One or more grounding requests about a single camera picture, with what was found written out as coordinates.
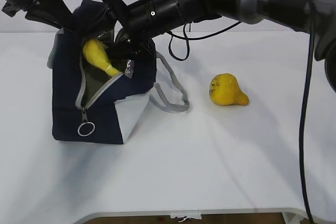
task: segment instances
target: gray strap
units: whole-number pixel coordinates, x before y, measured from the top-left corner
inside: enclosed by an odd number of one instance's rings
[[[172,79],[173,85],[179,89],[182,93],[182,101],[184,102],[184,105],[181,104],[173,104],[170,103],[167,99],[167,97],[165,96],[165,94],[163,93],[160,84],[158,84],[157,82],[154,83],[154,87],[156,88],[162,102],[164,103],[164,105],[167,106],[167,108],[176,111],[176,112],[185,112],[189,109],[190,107],[190,103],[188,100],[188,94],[185,91],[185,89],[183,88],[183,86],[180,84],[180,82],[178,81],[173,69],[171,68],[171,66],[169,66],[168,62],[166,61],[166,59],[164,58],[164,56],[162,54],[160,54],[159,52],[156,52],[156,57],[158,59],[161,60],[162,64],[165,66],[165,68],[167,69],[167,71],[169,72],[169,75]]]

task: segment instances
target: metal ring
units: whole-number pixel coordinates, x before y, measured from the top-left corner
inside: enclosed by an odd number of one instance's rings
[[[87,135],[83,135],[82,133],[80,133],[80,129],[81,129],[83,126],[87,125],[87,124],[92,125],[93,129],[92,129],[92,131],[91,131],[89,134],[87,134]],[[85,136],[89,136],[89,135],[91,135],[91,134],[95,131],[95,129],[96,129],[96,126],[95,126],[94,123],[86,122],[86,123],[82,123],[82,124],[78,127],[78,131],[77,131],[77,133],[78,133],[78,135],[80,135],[80,136],[84,136],[84,137],[85,137]]]

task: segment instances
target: table leg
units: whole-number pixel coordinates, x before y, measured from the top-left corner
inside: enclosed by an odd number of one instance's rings
[[[304,220],[304,217],[290,212],[283,212],[282,216],[286,224],[300,224],[300,222]]]

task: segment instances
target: yellow toy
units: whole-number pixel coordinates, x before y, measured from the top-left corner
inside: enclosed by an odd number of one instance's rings
[[[249,104],[249,98],[240,90],[236,77],[229,73],[220,74],[212,80],[210,97],[215,104],[222,106]]]
[[[84,57],[91,65],[103,70],[109,76],[116,76],[120,71],[112,66],[105,49],[107,46],[99,40],[88,40],[83,46]]]

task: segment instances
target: navy blue bag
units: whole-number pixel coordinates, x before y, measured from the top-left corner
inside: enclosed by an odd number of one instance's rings
[[[74,16],[80,25],[85,26],[105,7],[104,3],[84,0],[75,10]],[[153,87],[169,108],[175,111],[186,111],[189,108],[186,92],[163,56],[156,54],[152,40],[148,41],[148,46],[155,54],[146,61],[134,64],[132,78],[123,73],[110,78],[91,67],[92,72],[96,72],[96,76],[106,82],[88,99],[86,92],[91,77],[85,69],[90,69],[90,65],[82,56],[82,43],[82,37],[62,29],[56,35],[49,58],[48,64],[53,75],[52,134],[56,140],[123,144],[146,107]],[[155,82],[157,57],[168,67],[174,85],[183,93],[184,105],[170,104],[160,85]]]

